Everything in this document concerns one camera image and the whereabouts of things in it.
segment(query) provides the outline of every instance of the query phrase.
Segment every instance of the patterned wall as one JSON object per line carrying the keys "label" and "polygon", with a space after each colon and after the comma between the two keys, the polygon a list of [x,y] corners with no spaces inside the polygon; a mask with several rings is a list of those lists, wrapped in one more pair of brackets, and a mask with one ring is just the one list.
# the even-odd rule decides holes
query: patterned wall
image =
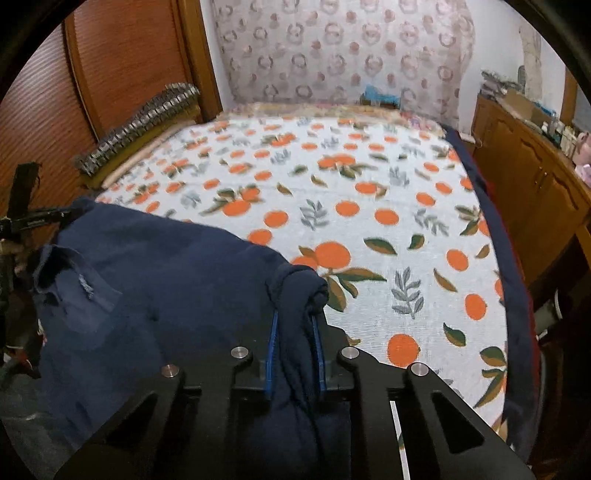
{"label": "patterned wall", "polygon": [[354,103],[374,85],[457,125],[465,0],[213,0],[236,101]]}

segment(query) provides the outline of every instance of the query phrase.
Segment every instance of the bed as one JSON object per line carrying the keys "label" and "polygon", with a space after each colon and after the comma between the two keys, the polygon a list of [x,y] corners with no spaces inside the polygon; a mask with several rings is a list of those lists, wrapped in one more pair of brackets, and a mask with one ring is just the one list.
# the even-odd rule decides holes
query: bed
{"label": "bed", "polygon": [[314,268],[351,345],[427,363],[527,459],[529,297],[457,132],[378,108],[253,104],[132,163],[98,202],[223,228]]}

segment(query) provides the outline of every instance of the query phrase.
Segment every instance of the dark blue blanket edge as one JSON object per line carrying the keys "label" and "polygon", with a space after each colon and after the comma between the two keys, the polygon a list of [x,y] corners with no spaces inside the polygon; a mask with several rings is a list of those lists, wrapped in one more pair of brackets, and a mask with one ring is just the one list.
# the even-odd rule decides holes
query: dark blue blanket edge
{"label": "dark blue blanket edge", "polygon": [[507,443],[527,461],[537,436],[540,390],[540,350],[535,337],[533,309],[517,256],[496,206],[488,194],[485,179],[478,170],[458,132],[444,127],[446,140],[456,150],[472,182],[485,215],[495,247],[507,318],[508,377],[503,418],[507,419]]}

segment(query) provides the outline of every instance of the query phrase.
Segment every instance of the wooden door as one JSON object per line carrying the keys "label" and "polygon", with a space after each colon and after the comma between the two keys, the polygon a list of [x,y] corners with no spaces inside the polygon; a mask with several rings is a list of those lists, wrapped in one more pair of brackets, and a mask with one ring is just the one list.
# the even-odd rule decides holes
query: wooden door
{"label": "wooden door", "polygon": [[515,246],[525,272],[525,281],[531,284],[560,255],[583,223],[589,211],[582,194],[573,185],[558,159],[544,168],[535,204],[523,219],[523,228]]}

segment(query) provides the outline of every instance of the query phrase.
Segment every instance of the wooden wardrobe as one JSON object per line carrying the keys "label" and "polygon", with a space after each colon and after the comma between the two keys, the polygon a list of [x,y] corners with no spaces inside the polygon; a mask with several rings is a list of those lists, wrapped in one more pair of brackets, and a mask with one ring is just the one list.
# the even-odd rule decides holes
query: wooden wardrobe
{"label": "wooden wardrobe", "polygon": [[199,0],[87,0],[37,49],[0,103],[0,216],[18,163],[42,164],[32,207],[83,193],[72,157],[86,153],[171,82],[221,111]]}

